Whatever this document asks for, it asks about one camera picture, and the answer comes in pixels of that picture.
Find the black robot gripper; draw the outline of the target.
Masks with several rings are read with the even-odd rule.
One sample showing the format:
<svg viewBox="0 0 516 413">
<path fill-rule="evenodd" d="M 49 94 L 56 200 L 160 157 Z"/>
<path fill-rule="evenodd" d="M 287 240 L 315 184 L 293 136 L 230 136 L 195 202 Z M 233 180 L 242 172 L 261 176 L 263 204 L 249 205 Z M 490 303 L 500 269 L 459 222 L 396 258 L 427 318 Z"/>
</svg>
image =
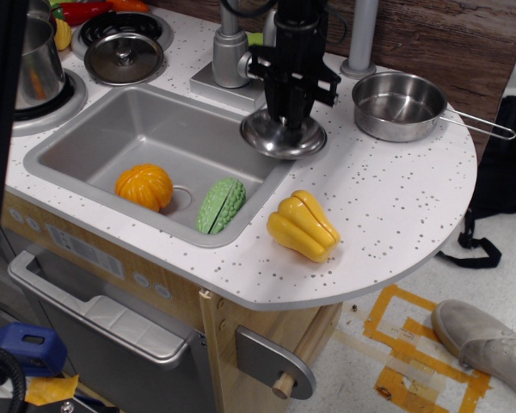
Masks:
<svg viewBox="0 0 516 413">
<path fill-rule="evenodd" d="M 272 120 L 300 128 L 314 102 L 335 104 L 341 78 L 323 62 L 329 6 L 326 1 L 279 1 L 274 46 L 250 47 L 249 73 L 265 85 Z"/>
</svg>

